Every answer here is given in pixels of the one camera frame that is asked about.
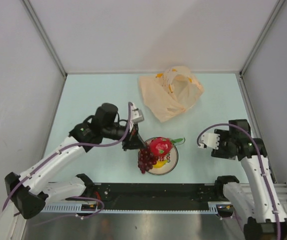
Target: bunch of grapes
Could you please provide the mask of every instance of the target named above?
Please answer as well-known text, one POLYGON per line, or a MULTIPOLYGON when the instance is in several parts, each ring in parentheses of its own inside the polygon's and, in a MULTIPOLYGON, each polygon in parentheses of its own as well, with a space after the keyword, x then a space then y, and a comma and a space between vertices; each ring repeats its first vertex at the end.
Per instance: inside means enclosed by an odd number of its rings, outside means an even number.
POLYGON ((138 168, 140 169, 141 173, 144 174, 150 169, 153 169, 153 165, 157 164, 157 160, 158 157, 154 156, 149 145, 147 145, 146 148, 141 149, 139 152, 138 168))

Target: wall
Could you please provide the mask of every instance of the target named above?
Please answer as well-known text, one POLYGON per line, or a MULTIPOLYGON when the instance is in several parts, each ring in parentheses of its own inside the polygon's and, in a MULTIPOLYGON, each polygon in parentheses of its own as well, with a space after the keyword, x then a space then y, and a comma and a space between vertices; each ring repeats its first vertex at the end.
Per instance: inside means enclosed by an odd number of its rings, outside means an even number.
POLYGON ((68 73, 239 71, 277 0, 31 0, 68 73))
POLYGON ((0 0, 0 213, 4 177, 37 162, 64 79, 19 0, 0 0))
POLYGON ((287 183, 287 1, 244 81, 272 169, 287 183))

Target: table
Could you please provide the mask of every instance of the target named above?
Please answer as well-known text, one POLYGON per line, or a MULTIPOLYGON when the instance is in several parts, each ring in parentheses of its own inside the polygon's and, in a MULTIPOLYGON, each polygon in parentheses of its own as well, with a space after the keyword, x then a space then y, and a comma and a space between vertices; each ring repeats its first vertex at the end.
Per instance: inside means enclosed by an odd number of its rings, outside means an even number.
MULTIPOLYGON (((235 175, 241 183, 248 183, 238 161, 213 158, 210 149, 198 148, 196 144, 198 134, 206 127, 248 118, 236 76, 230 73, 196 74, 205 90, 199 101, 186 113, 160 123, 143 103, 138 84, 142 75, 68 75, 45 153, 58 147, 69 131, 95 114, 102 103, 116 105, 120 118, 126 119, 130 101, 144 114, 145 121, 139 123, 139 133, 144 140, 155 136, 186 138, 186 142, 177 147, 179 159, 175 169, 165 175, 141 174, 137 167, 138 151, 124 152, 118 144, 93 148, 67 165, 53 181, 69 180, 84 173, 95 183, 214 183, 222 175, 235 175)), ((111 142, 105 139, 102 143, 111 142)))

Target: metal floor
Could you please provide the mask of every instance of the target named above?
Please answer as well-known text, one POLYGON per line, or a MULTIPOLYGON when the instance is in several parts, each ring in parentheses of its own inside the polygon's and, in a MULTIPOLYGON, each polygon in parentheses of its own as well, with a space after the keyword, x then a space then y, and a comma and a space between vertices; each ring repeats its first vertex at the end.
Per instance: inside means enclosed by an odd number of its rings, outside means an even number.
POLYGON ((58 213, 41 213, 27 221, 23 240, 243 240, 234 219, 207 214, 103 213, 80 220, 64 217, 33 226, 58 213))

